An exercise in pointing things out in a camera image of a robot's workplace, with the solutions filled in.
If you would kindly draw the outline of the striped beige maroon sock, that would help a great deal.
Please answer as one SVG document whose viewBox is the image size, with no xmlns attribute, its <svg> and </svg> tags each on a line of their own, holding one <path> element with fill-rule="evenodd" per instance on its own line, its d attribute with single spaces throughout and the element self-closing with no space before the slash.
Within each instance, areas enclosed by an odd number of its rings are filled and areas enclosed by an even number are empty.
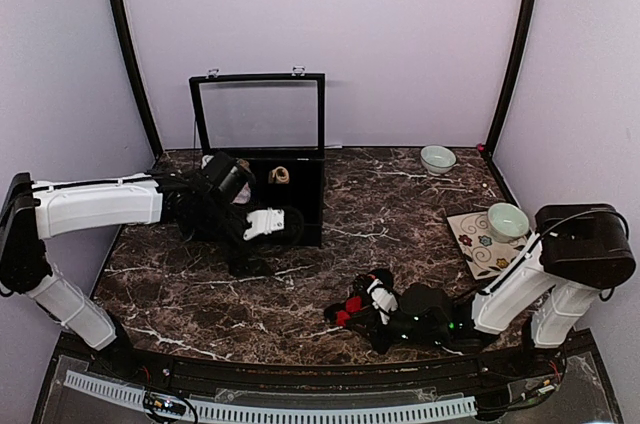
<svg viewBox="0 0 640 424">
<path fill-rule="evenodd" d="M 290 182 L 290 174 L 286 167 L 278 166 L 268 173 L 268 183 L 285 185 Z"/>
</svg>

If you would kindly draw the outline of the black argyle orange red sock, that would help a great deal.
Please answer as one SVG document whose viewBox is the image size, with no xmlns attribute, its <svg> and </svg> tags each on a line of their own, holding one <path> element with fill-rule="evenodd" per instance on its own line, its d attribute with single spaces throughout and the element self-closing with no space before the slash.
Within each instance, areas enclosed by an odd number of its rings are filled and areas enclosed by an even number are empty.
<svg viewBox="0 0 640 424">
<path fill-rule="evenodd" d="M 380 314 L 373 307 L 366 292 L 375 278 L 380 279 L 387 288 L 393 291 L 397 298 L 397 294 L 393 290 L 394 277 L 392 272 L 387 268 L 377 268 L 357 275 L 352 282 L 351 291 L 347 299 L 344 302 L 334 303 L 326 307 L 323 311 L 324 319 L 336 326 L 346 327 L 348 324 L 354 323 L 357 317 L 363 316 L 365 312 L 372 311 L 374 323 L 382 324 Z"/>
</svg>

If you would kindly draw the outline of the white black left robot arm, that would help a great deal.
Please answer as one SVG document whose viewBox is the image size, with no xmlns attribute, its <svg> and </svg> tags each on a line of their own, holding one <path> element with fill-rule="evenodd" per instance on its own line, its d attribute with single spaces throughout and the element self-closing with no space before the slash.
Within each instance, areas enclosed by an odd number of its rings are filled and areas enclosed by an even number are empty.
<svg viewBox="0 0 640 424">
<path fill-rule="evenodd" d="M 297 242 L 304 217 L 292 206 L 262 205 L 248 164 L 224 152 L 189 172 L 152 172 L 93 181 L 14 176 L 1 209 L 1 294 L 22 294 L 77 334 L 120 380 L 141 371 L 117 319 L 49 262 L 45 242 L 86 229 L 175 223 L 188 239 L 221 239 L 250 250 L 273 237 Z"/>
</svg>

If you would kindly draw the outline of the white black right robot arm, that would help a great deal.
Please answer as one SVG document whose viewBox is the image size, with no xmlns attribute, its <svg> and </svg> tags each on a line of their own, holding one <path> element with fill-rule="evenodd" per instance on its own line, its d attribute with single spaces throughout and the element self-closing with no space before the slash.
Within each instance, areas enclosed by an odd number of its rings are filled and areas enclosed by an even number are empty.
<svg viewBox="0 0 640 424">
<path fill-rule="evenodd" d="M 635 272 L 626 219 L 607 204 L 547 205 L 515 259 L 489 284 L 461 302 L 440 288 L 411 284 L 393 288 L 393 276 L 375 269 L 354 279 L 338 325 L 364 336 L 384 354 L 400 343 L 433 346 L 458 355 L 495 342 L 542 294 L 525 344 L 510 357 L 521 378 L 534 376 L 560 347 L 591 304 L 612 293 Z"/>
</svg>

